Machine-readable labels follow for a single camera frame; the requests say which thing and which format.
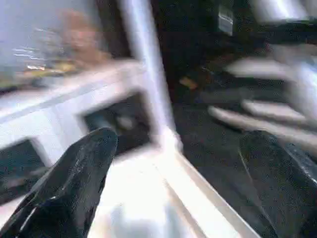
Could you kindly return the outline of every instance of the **glass pane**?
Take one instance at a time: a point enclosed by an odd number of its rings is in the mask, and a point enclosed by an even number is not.
[[[30,140],[0,151],[0,204],[26,194],[46,172]]]

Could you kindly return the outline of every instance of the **cabinet door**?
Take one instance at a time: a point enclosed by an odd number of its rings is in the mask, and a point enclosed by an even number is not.
[[[0,124],[0,205],[26,194],[64,152],[44,111]]]
[[[150,143],[150,116],[145,95],[121,83],[68,100],[56,106],[69,144],[101,127],[118,134],[117,155]]]

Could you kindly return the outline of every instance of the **label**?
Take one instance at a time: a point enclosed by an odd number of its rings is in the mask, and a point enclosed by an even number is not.
[[[219,7],[218,27],[229,36],[233,34],[233,13],[224,6]]]

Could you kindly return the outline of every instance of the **yellow object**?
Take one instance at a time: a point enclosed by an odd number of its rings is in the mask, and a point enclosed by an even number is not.
[[[33,71],[26,71],[22,75],[24,78],[36,78],[36,77],[43,77],[47,75],[46,70],[33,70]]]
[[[197,83],[193,80],[189,79],[188,77],[184,77],[179,81],[182,85],[188,87],[190,90],[194,90],[198,87]]]
[[[56,64],[55,69],[63,72],[72,72],[76,70],[76,67],[71,63],[58,63]]]

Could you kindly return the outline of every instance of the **dark floor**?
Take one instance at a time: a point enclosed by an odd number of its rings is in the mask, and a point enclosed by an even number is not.
[[[239,157],[241,132],[212,120],[206,108],[174,103],[173,112],[185,157],[259,235],[276,237]]]

